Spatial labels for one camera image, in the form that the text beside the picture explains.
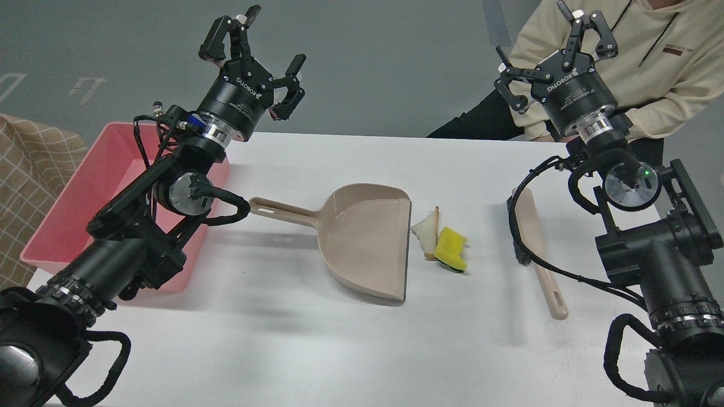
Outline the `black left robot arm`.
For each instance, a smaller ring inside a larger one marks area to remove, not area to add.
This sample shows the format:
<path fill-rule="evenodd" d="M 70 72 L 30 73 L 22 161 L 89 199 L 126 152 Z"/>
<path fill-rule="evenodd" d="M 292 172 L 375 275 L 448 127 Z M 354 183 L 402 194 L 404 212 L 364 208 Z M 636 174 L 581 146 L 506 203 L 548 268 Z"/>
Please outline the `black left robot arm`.
<path fill-rule="evenodd" d="M 145 170 L 88 222 L 93 242 L 36 291 L 2 291 L 2 405 L 95 406 L 110 394 L 130 356 L 129 337 L 94 331 L 105 311 L 183 271 L 184 247 L 202 225 L 233 224 L 251 207 L 213 185 L 231 141 L 248 141 L 263 113 L 288 119 L 305 92 L 294 56 L 282 77 L 251 54 L 248 29 L 261 7 L 220 16 L 199 57 L 219 75 L 194 111 L 155 104 L 133 120 Z"/>

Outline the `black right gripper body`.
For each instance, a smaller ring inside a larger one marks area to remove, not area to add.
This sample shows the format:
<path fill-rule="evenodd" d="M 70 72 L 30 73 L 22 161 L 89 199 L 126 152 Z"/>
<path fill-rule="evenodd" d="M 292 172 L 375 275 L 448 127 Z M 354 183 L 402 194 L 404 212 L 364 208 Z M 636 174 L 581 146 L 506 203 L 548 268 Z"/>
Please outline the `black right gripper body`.
<path fill-rule="evenodd" d="M 595 69 L 594 58 L 578 52 L 569 64 L 571 69 L 566 71 L 563 64 L 568 55 L 558 50 L 536 65 L 541 77 L 550 81 L 535 81 L 532 85 L 532 98 L 543 106 L 561 137 L 574 134 L 585 116 L 610 116 L 618 107 L 618 101 Z"/>

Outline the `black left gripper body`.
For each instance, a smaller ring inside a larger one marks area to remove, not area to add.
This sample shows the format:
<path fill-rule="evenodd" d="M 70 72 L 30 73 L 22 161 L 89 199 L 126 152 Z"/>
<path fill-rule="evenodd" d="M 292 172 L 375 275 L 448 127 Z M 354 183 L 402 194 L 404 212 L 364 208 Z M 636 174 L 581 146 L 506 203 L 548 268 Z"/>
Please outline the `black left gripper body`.
<path fill-rule="evenodd" d="M 196 111 L 219 119 L 233 130 L 233 139 L 248 141 L 261 117 L 274 103 L 271 73 L 256 59 L 249 67 L 231 59 L 222 65 L 217 79 Z"/>

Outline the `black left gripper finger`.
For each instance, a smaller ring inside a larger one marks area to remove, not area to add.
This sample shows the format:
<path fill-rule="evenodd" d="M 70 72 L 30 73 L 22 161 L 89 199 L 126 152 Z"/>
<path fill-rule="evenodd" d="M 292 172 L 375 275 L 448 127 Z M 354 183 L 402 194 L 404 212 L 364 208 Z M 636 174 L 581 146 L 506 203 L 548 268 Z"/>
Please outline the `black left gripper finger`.
<path fill-rule="evenodd" d="M 240 59 L 244 63 L 251 63 L 252 54 L 247 31 L 260 11 L 261 6 L 253 5 L 246 13 L 235 18 L 230 16 L 217 18 L 210 26 L 210 30 L 199 48 L 199 58 L 202 61 L 209 61 L 220 66 L 227 59 L 225 39 L 228 38 L 230 40 L 231 58 Z"/>
<path fill-rule="evenodd" d="M 298 74 L 306 60 L 305 54 L 297 54 L 293 57 L 289 67 L 285 71 L 282 78 L 276 78 L 271 81 L 274 90 L 286 88 L 287 92 L 283 100 L 275 102 L 270 108 L 269 113 L 275 121 L 287 120 L 297 108 L 300 101 L 305 96 L 305 90 L 301 88 Z"/>

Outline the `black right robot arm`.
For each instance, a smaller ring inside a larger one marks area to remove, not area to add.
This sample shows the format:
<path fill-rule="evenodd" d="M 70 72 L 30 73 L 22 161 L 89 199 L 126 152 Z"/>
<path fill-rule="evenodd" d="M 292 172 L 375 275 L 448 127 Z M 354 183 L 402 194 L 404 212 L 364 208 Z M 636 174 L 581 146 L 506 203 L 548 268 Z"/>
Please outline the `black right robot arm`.
<path fill-rule="evenodd" d="M 569 170 L 572 200 L 599 214 L 606 233 L 596 238 L 608 282 L 574 279 L 625 298 L 648 314 L 616 317 L 608 332 L 604 370 L 613 386 L 632 399 L 659 406 L 722 405 L 722 306 L 701 272 L 722 248 L 722 236 L 680 160 L 653 167 L 634 155 L 626 137 L 631 121 L 615 114 L 618 103 L 595 62 L 617 56 L 604 15 L 574 14 L 559 1 L 571 26 L 568 41 L 533 69 L 511 64 L 502 49 L 495 87 L 515 111 L 528 107 L 510 92 L 514 80 L 532 86 L 561 136 L 567 158 L 554 155 L 530 170 L 507 201 L 510 233 L 518 253 L 558 272 L 522 239 L 518 198 L 535 177 L 551 168 Z"/>

